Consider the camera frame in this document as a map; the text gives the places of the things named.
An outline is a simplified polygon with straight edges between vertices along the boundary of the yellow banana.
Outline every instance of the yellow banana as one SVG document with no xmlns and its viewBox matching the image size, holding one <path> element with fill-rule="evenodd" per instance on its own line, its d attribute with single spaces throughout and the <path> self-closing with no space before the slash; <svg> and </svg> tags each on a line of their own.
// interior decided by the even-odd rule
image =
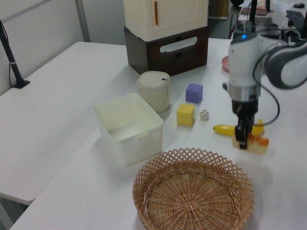
<svg viewBox="0 0 307 230">
<path fill-rule="evenodd" d="M 233 136 L 235 134 L 235 126 L 216 125 L 216 126 L 213 126 L 213 129 L 217 133 L 227 135 L 227 136 Z M 253 135 L 260 135 L 262 134 L 263 131 L 264 131 L 263 126 L 254 126 L 251 133 Z"/>
</svg>

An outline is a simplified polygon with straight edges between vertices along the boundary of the keyboard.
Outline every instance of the keyboard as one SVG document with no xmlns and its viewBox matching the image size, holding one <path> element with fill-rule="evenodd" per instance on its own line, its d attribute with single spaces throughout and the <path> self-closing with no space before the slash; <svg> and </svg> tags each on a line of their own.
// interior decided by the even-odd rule
<svg viewBox="0 0 307 230">
<path fill-rule="evenodd" d="M 301 34 L 304 24 L 304 16 L 301 12 L 298 11 L 286 11 L 289 20 L 293 21 L 293 25 L 296 27 L 298 32 Z"/>
</svg>

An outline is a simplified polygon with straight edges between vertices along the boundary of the computer mouse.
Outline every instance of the computer mouse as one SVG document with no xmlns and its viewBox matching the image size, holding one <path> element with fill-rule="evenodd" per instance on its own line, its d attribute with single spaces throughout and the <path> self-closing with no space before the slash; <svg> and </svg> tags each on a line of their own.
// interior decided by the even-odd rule
<svg viewBox="0 0 307 230">
<path fill-rule="evenodd" d="M 297 3 L 297 4 L 294 4 L 293 7 L 294 7 L 294 8 L 304 8 L 304 7 L 305 7 L 305 4 L 303 4 L 303 3 Z"/>
</svg>

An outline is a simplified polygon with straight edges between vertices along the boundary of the white plastic bin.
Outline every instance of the white plastic bin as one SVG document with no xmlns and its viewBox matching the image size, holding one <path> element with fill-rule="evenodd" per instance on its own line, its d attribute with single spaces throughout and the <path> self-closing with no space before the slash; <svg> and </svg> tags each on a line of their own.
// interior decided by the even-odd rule
<svg viewBox="0 0 307 230">
<path fill-rule="evenodd" d="M 162 149 L 163 120 L 136 93 L 94 107 L 102 138 L 120 165 L 126 166 Z"/>
</svg>

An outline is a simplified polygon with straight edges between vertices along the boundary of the drawer unit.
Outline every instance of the drawer unit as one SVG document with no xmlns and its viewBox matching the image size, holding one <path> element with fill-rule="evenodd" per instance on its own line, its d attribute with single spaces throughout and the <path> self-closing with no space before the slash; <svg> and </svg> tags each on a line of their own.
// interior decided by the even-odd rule
<svg viewBox="0 0 307 230">
<path fill-rule="evenodd" d="M 146 42 L 124 28 L 128 63 L 139 74 L 166 72 L 170 76 L 207 64 L 207 26 Z"/>
<path fill-rule="evenodd" d="M 143 41 L 207 26 L 208 0 L 124 0 L 126 27 Z"/>
</svg>

